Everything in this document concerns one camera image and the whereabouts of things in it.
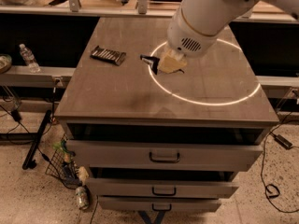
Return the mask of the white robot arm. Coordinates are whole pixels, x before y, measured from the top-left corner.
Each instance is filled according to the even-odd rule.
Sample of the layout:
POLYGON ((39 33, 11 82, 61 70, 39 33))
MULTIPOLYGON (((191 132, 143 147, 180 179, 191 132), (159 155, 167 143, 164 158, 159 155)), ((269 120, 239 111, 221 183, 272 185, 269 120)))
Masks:
POLYGON ((298 18, 299 0, 182 0, 167 28, 157 69, 173 73, 186 66, 189 57, 204 55, 226 25, 260 1, 298 18))

